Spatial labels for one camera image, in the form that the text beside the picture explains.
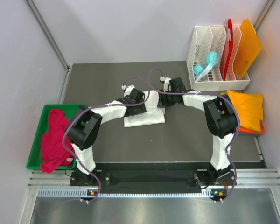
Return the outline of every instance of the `green plastic tray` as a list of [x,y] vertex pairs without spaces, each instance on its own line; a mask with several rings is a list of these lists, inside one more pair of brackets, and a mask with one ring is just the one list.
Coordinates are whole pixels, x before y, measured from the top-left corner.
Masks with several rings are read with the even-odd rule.
[[[77,108],[82,105],[82,104],[50,104],[50,105],[45,105],[42,110],[42,115],[38,123],[38,127],[36,130],[36,134],[34,137],[34,141],[32,144],[31,152],[27,161],[27,168],[28,169],[36,169],[40,170],[41,169],[41,141],[42,141],[42,135],[45,134],[45,132],[48,130],[48,115],[49,112],[52,109],[58,109],[62,110],[65,113],[65,116],[70,120]],[[74,159],[72,168],[75,168],[77,166],[77,161]],[[66,169],[68,167],[63,167],[60,166],[56,169]]]

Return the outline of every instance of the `headphones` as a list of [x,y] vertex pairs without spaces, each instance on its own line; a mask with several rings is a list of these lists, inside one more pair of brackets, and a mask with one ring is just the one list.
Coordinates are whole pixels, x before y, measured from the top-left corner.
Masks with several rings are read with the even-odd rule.
[[210,70],[215,67],[220,62],[220,55],[216,51],[211,51],[205,57],[205,67],[203,64],[197,64],[193,68],[193,72],[196,75],[196,82],[200,81],[203,77],[205,77]]

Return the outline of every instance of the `white cloth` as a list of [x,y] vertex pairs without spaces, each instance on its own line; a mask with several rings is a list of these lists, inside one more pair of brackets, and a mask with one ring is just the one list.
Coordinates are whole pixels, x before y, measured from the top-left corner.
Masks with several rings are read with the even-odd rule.
[[[144,92],[145,98],[148,96],[148,91]],[[125,127],[153,125],[165,123],[165,108],[158,108],[159,94],[156,91],[150,91],[148,100],[144,103],[146,113],[124,118]]]

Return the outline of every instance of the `headphone ear cup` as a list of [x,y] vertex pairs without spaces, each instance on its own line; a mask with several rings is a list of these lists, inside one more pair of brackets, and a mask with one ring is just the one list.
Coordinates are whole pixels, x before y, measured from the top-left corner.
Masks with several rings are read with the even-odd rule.
[[211,66],[216,66],[219,64],[221,58],[220,55],[216,51],[211,51],[210,53],[207,54],[205,57],[205,64],[206,65],[211,65]]
[[196,76],[199,76],[205,70],[205,66],[203,64],[197,64],[193,68],[193,72]]

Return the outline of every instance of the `white wall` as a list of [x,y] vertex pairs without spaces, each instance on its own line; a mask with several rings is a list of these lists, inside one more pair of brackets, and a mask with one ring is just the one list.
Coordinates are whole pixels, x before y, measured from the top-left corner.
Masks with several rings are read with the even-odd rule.
[[25,2],[0,1],[0,224],[16,223],[42,107],[57,102],[63,77]]
[[265,134],[260,137],[268,163],[280,174],[280,0],[260,27],[263,50],[249,70],[246,92],[264,95]]
[[256,22],[266,0],[34,0],[69,64],[185,61],[194,26]]

